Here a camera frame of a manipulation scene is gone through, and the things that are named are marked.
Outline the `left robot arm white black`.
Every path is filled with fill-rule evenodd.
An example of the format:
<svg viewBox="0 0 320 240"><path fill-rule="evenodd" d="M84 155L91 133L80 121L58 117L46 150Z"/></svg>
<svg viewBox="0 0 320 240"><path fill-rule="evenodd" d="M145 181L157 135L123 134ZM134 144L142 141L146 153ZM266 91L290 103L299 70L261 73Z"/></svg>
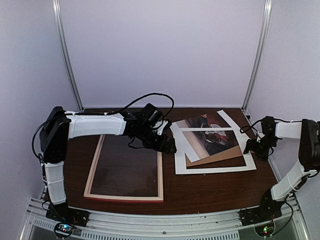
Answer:
<svg viewBox="0 0 320 240"><path fill-rule="evenodd" d="M43 181L54 205L53 215L61 222L72 218L71 209L64 205L67 203L64 161L70 139L95 135L127 136L132 141L140 140L143 149L174 154L177 151L175 139L166 134L171 124L169 119L165 119L165 114L150 103L133 113L121 109L85 114L66 111L61 106L54 107L33 134L40 141L40 153L34 155L44 173Z"/></svg>

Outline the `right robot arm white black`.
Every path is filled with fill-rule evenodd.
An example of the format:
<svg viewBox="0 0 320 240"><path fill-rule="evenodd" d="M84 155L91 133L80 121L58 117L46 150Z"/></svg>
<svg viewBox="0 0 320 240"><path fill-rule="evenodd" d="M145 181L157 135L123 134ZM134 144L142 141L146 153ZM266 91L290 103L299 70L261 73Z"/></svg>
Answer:
<svg viewBox="0 0 320 240"><path fill-rule="evenodd" d="M258 219L266 221L276 212L276 208L285 204L291 194L320 173L320 123L305 118L285 121L266 116L251 126L242 127L240 133L245 134L257 123L261 124L262 132L257 132L255 138L246 141L244 154L254 152L258 158L266 161L279 140L299 140L295 165L280 182L264 193L256 210Z"/></svg>

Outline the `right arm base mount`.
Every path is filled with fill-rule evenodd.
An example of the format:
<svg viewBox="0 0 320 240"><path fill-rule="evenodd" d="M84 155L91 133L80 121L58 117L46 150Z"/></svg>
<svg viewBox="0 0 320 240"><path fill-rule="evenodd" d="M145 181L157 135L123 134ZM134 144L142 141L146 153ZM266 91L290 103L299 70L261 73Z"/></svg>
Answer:
<svg viewBox="0 0 320 240"><path fill-rule="evenodd" d="M238 212L241 224L248 226L279 218L282 216L281 208L284 204L285 201L263 198L259 206L242 209Z"/></svg>

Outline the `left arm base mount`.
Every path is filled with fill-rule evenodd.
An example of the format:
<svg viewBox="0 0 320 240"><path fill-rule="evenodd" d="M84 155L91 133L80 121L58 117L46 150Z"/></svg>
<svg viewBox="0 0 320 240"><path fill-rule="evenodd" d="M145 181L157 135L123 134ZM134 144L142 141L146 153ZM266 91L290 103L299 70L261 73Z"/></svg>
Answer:
<svg viewBox="0 0 320 240"><path fill-rule="evenodd" d="M86 210L71 208L68 206L68 203L65 202L57 205L50 203L45 216L57 222L86 227L90 213Z"/></svg>

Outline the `dark painting photo print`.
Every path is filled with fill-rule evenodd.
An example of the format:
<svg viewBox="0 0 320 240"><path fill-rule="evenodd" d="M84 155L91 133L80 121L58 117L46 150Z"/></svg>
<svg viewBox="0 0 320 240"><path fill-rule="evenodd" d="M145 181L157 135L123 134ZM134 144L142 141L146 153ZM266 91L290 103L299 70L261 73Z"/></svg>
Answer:
<svg viewBox="0 0 320 240"><path fill-rule="evenodd" d="M235 132L218 113L204 113L171 125L182 129L185 155L191 162L240 147Z"/></svg>

